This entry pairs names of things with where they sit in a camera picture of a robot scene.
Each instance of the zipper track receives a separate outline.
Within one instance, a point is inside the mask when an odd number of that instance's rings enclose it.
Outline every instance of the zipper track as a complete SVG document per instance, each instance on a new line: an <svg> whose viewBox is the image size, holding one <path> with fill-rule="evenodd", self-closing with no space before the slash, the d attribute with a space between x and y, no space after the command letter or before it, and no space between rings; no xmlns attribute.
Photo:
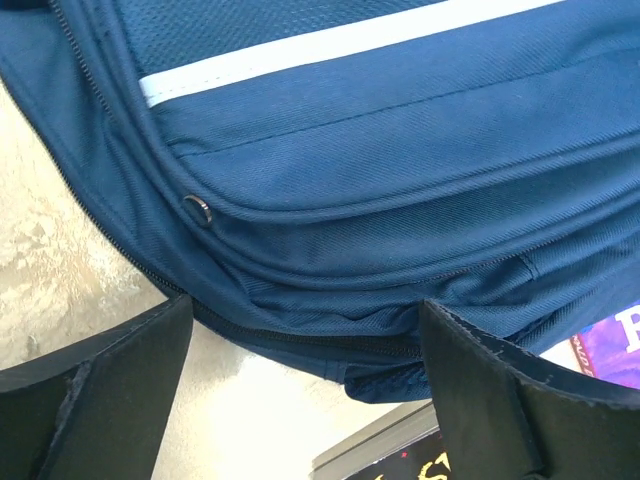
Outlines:
<svg viewBox="0 0 640 480"><path fill-rule="evenodd" d="M65 17L64 11L62 7L59 5L58 0L50 0L49 5L58 19L58 23L60 24L62 31L64 32L67 41L71 46L71 50L73 55L76 57L78 62L78 66L82 70L85 79L89 83L94 95L100 103L100 106L107 112L110 118L113 118L111 109L109 107L108 102L106 101L104 95L102 94L100 87L97 82L94 80L89 66L83 58L82 50L78 42L75 40L71 27ZM54 164L60 173L64 183L67 185L67 188L71 192L72 197L75 202L80 206L81 210L84 214L91 220L91 222L96 226L96 228L100 231L100 233L113 245L113 247L129 261L135 268L137 268L140 272L142 272L151 282L153 282L160 290L163 290L169 297L176 295L189 295L189 293L183 288L175 285L174 283L166 280L162 276L158 275L156 272L151 271L150 269L144 267L140 264L136 259L132 258L129 253L123 249L116 239L107 232L102 225L98 222L96 217L89 211L86 205L80 200L77 193L73 189L71 183L65 172L60 168L60 165L57 161L55 161L55 157L51 155L54 160ZM192 298L194 305L194 312L196 312L196 317L200 319L209 320L209 325L212 326L214 330L216 330L220 335L227 336L229 338L235 339L237 341L243 342L240 337L257 337L264 340L270 340L275 342L283 342L297 345L307 345L307 346L317 346L317 347L326 347L326 348L338 348L344 349L354 352L367 352L374 353L379 355L385 355L390 357L404 357L404 358L413 358L416 360L422 359L422 352L420 347L416 345L408 345L403 344L400 339L382 339L380 337L349 337L349 336L337 336L337 337L320 337L320 336L303 336L303 335L291 335L280 332L273 332L269 330L261 330L261 329L252 329L247 327L242 327L237 325L221 315L214 312L207 305L202 302Z"/></svg>

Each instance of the stitching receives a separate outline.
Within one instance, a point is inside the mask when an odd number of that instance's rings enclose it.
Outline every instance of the stitching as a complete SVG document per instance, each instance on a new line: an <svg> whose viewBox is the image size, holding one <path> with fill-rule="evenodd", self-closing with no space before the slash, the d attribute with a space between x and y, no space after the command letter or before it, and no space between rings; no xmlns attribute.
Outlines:
<svg viewBox="0 0 640 480"><path fill-rule="evenodd" d="M512 83L512 82L524 80L524 79L527 79L527 78L540 77L540 76L543 76L543 75L556 73L556 72L559 72L561 70L566 70L566 69L569 69L569 68L573 68L573 67L576 67L578 65L582 65L584 63L590 62L592 60L599 59L601 57L606 57L606 56L609 56L609 55L625 53L625 52L634 52L634 51L637 51L638 49L639 49L639 47L625 48L625 49L620 49L620 50L612 50L612 51L608 51L608 52L605 52L605 53L602 53L602 54L599 54L599 55L595 55L595 56L592 56L592 57L589 57L589 58L585 58L583 60L580 60L579 62L571 63L571 64L568 64L568 65L562 65L562 66L560 66L558 68L554 68L554 69L550 69L550 70L543 70L543 71L532 73L532 74L529 74L529 75L521 75L521 76L518 76L518 77L512 77L512 78L504 79L504 80L498 80L498 81L495 81L495 82L491 82L491 83L487 83L487 84L483 84L483 85L478 85L478 86L467 88L467 89L459 89L459 90L455 90L455 91L452 91L452 92L442 93L442 94L439 94L439 95L434 95L434 96L423 98L423 99L420 99L420 100L413 100L411 102L401 103L399 105L392 105L392 106L389 106L389 107L384 107L384 108L380 108L380 109L377 109L377 110L372 110L372 111L369 111L369 112L360 113L360 114L352 115L352 116L345 117L345 118L340 118L338 120L332 120L330 122L325 122L325 123L321 123L321 124L317 124L317 125L312 125L312 126L300 128L300 129L297 129L297 130L291 130L289 132L277 133L277 134L269 135L267 137L258 138L258 139L254 139L254 140L249 140L247 142L239 143L239 144L232 145L232 146L229 146L229 147L219 148L219 149L216 149L216 150L208 150L206 152L189 153L189 154L186 154L186 155L179 156L177 158L178 159L193 158L193 157L199 157L199 156L202 156L202 155L210 155L212 153L224 152L226 150L231 150L233 148L243 147L245 145L251 145L251 144L254 144L254 143L259 143L259 142L263 142L263 141L266 141L266 140L271 140L273 138L284 137L284 136L287 136L287 135L294 135L296 133L302 133L302 132L306 132L306 131L310 131L310 130L315 130L315 129L318 129L318 128L324 128L324 127L331 126L331 125L336 125L336 124L339 124L339 123L342 123L342 122L347 122L347 121L355 120L355 119L358 119L358 118L364 118L364 117L368 117L368 116L371 116L371 115L376 115L378 113L388 112L388 111L395 110L395 109L398 109L398 108L404 108L404 107L409 107L409 106L413 106L413 105L419 105L421 103L425 103L425 102L428 102L430 100L437 100L437 99L440 99L440 98L446 98L446 97L449 97L449 96L458 95L460 93L474 92L476 90L482 90L484 88L489 88L489 87L493 87L493 86L497 86L497 85L503 85L503 84L507 84L507 83Z"/></svg>
<svg viewBox="0 0 640 480"><path fill-rule="evenodd" d="M533 260L531 260L531 257L528 253L521 253L520 255L518 255L518 258L522 260L522 263L525 265L525 267L527 267L527 270L529 270L532 280L537 280L538 278L540 278L540 270L538 270L538 266Z"/></svg>

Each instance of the book cover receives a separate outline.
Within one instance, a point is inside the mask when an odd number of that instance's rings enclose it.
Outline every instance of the book cover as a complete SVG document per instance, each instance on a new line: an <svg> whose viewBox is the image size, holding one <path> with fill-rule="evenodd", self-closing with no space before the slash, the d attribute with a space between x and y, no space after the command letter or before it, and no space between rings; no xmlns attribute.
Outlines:
<svg viewBox="0 0 640 480"><path fill-rule="evenodd" d="M582 373L640 389L640 301L571 338Z"/></svg>
<svg viewBox="0 0 640 480"><path fill-rule="evenodd" d="M348 480L453 480L439 431L350 476Z"/></svg>

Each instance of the blue mesh panel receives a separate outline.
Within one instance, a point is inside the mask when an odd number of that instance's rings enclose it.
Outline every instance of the blue mesh panel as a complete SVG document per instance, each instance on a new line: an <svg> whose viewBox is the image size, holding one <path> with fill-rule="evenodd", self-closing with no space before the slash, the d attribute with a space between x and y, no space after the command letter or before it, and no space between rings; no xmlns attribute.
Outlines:
<svg viewBox="0 0 640 480"><path fill-rule="evenodd" d="M117 0L140 76L440 0Z"/></svg>

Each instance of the purple book cover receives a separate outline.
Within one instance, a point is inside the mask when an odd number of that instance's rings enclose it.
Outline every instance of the purple book cover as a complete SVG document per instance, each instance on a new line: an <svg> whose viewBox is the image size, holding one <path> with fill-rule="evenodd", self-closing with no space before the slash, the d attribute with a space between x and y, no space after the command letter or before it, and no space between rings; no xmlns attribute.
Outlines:
<svg viewBox="0 0 640 480"><path fill-rule="evenodd" d="M571 338L582 372L640 389L640 301Z"/></svg>

